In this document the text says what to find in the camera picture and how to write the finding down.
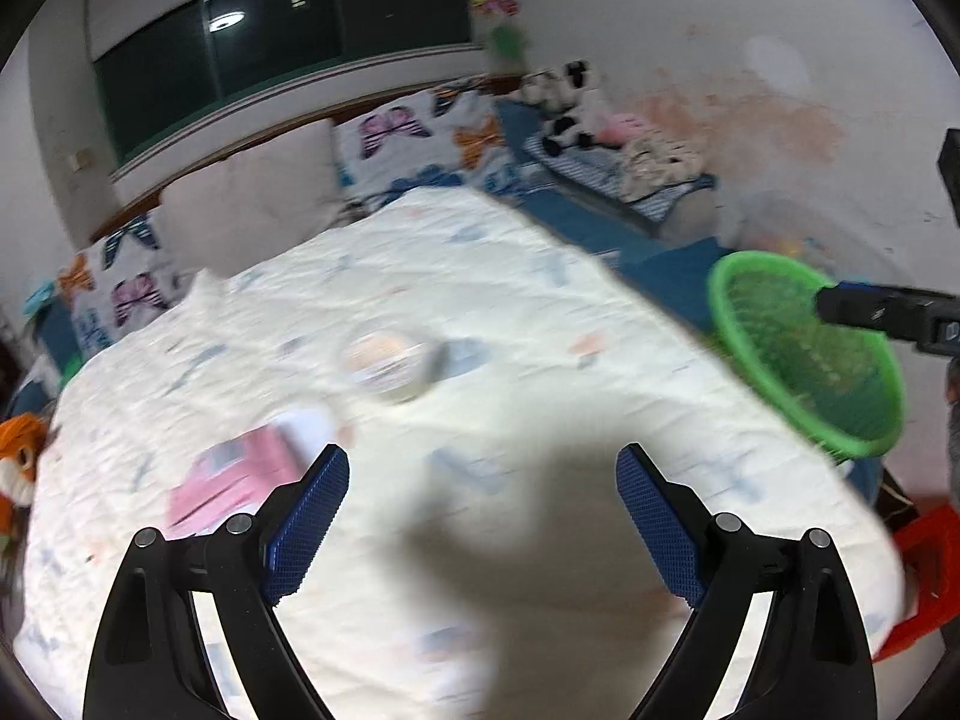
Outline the grey knit gloved hand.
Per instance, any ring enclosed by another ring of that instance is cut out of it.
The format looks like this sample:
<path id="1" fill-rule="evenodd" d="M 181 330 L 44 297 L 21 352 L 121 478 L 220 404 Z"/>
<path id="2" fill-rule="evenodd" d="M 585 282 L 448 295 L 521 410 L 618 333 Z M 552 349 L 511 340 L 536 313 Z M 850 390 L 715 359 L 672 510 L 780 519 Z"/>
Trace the grey knit gloved hand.
<path id="1" fill-rule="evenodd" d="M 949 465 L 949 496 L 955 512 L 960 512 L 960 359 L 952 358 L 947 366 L 946 402 L 947 465 Z"/>

